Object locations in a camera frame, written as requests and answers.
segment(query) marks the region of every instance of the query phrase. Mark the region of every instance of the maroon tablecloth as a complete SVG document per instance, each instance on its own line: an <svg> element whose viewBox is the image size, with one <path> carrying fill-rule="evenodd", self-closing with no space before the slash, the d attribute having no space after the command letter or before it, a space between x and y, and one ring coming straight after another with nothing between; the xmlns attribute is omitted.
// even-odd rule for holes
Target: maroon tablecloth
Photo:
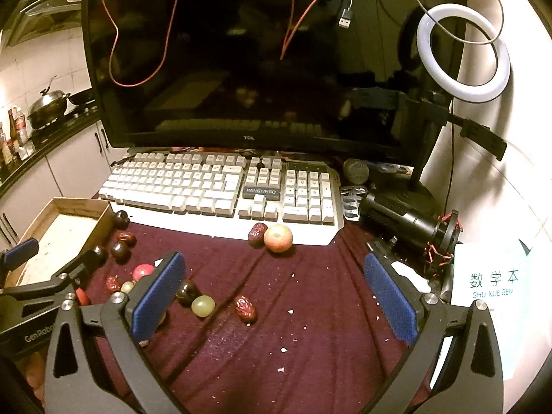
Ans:
<svg viewBox="0 0 552 414"><path fill-rule="evenodd" d="M215 300L216 311L202 320L173 301L145 353L192 413L355 414L406 350L364 281L371 236L356 224L347 223L329 246L294 246L279 256L244 240L138 224L129 230L138 239L129 262L110 258L87 294L102 303L107 276L122 284L136 265L183 253L186 277ZM253 326L236 315L237 294L257 308ZM107 343L99 345L119 394L131 400ZM415 402L427 395L421 388Z"/></svg>

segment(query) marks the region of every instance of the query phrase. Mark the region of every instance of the cardboard box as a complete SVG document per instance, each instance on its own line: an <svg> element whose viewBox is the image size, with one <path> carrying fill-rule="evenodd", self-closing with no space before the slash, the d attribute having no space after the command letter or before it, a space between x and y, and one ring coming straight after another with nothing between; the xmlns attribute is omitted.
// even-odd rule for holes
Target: cardboard box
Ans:
<svg viewBox="0 0 552 414"><path fill-rule="evenodd" d="M38 214L19 243L36 238L39 253L10 272L6 286L46 282L81 252L104 244L113 229L113 210L99 199L53 198Z"/></svg>

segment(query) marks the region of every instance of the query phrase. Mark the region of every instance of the wall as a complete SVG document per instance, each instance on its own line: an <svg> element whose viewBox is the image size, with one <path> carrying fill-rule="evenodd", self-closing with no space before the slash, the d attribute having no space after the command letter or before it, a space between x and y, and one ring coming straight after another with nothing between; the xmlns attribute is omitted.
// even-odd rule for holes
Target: wall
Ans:
<svg viewBox="0 0 552 414"><path fill-rule="evenodd" d="M52 90L77 93L90 88L82 30L69 29L40 36L0 52L0 121L8 129L8 109L20 106L27 114L40 91L57 76Z"/></svg>
<svg viewBox="0 0 552 414"><path fill-rule="evenodd" d="M502 39L512 65L508 87L502 96L484 104L456 100L454 112L489 126L507 141L508 147L503 160L497 161L478 145L461 138L456 128L454 180L448 207L460 211L464 242L509 236L532 247L550 243L552 238L552 40L527 0L501 1L505 13ZM494 26L500 26L497 0L468 0L468 5ZM485 40L474 29L469 39ZM490 46L465 45L459 80L482 84L492 77L495 65ZM451 158L451 127L447 126L422 176L442 204ZM529 324L527 337L534 340L523 345L524 356L514 379L504 382L504 411L531 383L550 352L552 323L541 318ZM543 334L537 333L538 324Z"/></svg>

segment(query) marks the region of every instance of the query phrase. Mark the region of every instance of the usb connector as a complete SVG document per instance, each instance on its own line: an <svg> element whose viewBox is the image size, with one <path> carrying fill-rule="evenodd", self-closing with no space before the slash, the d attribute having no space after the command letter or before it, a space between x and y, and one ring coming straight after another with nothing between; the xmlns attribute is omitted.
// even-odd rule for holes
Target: usb connector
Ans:
<svg viewBox="0 0 552 414"><path fill-rule="evenodd" d="M341 28L349 28L351 25L351 19L353 18L353 12L351 9L343 9L343 13L337 23Z"/></svg>

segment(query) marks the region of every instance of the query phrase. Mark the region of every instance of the ring light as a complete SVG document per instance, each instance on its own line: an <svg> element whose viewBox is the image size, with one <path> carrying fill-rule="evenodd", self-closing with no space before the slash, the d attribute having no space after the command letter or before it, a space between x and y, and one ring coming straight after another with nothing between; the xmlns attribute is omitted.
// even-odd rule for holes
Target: ring light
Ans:
<svg viewBox="0 0 552 414"><path fill-rule="evenodd" d="M429 14L437 21L446 17L460 17L469 20L489 38L495 37L497 33L489 20L466 6L446 3L431 8ZM448 76L435 60L430 44L431 31L434 26L435 22L425 14L418 25L416 41L422 63L435 82L451 95L467 102L487 102L499 96L506 88L510 78L510 57L502 39L498 38L491 44L496 52L497 62L496 72L492 79L483 85L466 85Z"/></svg>

